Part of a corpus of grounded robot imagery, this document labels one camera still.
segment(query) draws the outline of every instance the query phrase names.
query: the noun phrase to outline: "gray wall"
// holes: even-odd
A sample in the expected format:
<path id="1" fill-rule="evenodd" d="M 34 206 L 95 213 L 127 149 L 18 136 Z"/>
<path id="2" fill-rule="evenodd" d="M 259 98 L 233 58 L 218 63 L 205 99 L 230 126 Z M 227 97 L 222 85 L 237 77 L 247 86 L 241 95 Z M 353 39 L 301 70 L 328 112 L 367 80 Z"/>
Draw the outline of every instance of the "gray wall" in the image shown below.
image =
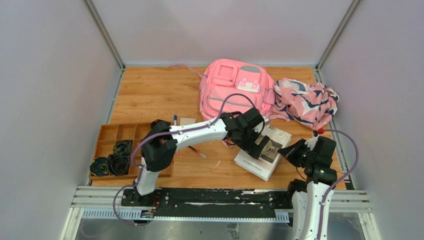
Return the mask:
<path id="1" fill-rule="evenodd" d="M 0 239 L 59 238 L 119 70 L 81 0 L 0 2 Z"/>
<path id="2" fill-rule="evenodd" d="M 126 64 L 316 64 L 351 0 L 93 0 Z"/>
<path id="3" fill-rule="evenodd" d="M 422 0 L 363 1 L 323 68 L 383 240 L 423 238 L 423 12 Z"/>

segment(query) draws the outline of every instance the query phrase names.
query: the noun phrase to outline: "gray floor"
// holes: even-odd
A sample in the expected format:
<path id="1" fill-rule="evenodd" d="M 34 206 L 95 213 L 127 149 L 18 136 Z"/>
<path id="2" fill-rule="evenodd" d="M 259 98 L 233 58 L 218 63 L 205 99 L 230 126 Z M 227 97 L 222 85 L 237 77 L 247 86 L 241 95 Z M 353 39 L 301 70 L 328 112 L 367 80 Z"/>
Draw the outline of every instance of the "gray floor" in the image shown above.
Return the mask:
<path id="1" fill-rule="evenodd" d="M 365 240 L 358 215 L 331 213 L 328 240 Z M 75 240 L 290 240 L 285 223 L 153 221 L 129 226 L 118 220 L 84 220 Z"/>

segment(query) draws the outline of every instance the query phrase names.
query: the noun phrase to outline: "pink fabric bag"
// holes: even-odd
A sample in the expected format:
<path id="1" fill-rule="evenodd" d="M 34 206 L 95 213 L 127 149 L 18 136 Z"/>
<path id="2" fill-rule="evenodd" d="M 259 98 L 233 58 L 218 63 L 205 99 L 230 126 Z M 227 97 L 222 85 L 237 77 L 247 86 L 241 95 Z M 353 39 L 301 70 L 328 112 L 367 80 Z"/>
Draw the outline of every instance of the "pink fabric bag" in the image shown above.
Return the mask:
<path id="1" fill-rule="evenodd" d="M 295 119 L 308 128 L 318 130 L 328 124 L 337 112 L 340 97 L 331 87 L 305 84 L 298 80 L 283 78 L 274 84 L 275 106 L 270 118 L 286 121 Z"/>
<path id="2" fill-rule="evenodd" d="M 201 78 L 200 112 L 205 120 L 218 115 L 224 99 L 233 93 L 246 95 L 260 114 L 269 117 L 275 102 L 274 80 L 260 66 L 218 59 L 210 64 Z M 249 110 L 251 103 L 242 96 L 232 96 L 223 111 L 227 113 Z"/>

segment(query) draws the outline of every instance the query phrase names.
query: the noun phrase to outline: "pink backpack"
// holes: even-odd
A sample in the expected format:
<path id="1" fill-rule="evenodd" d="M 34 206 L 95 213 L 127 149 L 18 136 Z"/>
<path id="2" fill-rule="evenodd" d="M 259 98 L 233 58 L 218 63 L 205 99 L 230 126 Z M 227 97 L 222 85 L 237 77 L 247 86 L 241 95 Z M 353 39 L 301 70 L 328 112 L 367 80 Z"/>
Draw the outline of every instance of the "pink backpack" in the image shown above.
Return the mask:
<path id="1" fill-rule="evenodd" d="M 260 114 L 269 117 L 275 102 L 274 80 L 260 66 L 228 60 L 215 60 L 207 67 L 200 81 L 200 112 L 205 120 L 218 115 L 224 99 L 233 93 L 246 95 Z M 242 96 L 226 102 L 226 113 L 246 112 L 252 107 Z"/>

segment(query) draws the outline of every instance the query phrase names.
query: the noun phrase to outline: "white panel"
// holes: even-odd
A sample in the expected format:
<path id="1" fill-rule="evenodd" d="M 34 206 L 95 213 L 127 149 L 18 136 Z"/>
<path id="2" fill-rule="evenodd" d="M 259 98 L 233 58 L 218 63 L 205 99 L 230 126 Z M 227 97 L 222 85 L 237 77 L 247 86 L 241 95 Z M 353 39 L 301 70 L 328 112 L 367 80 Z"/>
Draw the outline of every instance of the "white panel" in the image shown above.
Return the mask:
<path id="1" fill-rule="evenodd" d="M 323 69 L 384 240 L 423 239 L 423 12 L 422 0 L 362 1 Z"/>
<path id="2" fill-rule="evenodd" d="M 126 64 L 317 64 L 351 0 L 94 0 Z"/>
<path id="3" fill-rule="evenodd" d="M 56 240 L 119 69 L 81 0 L 0 2 L 0 235 Z"/>

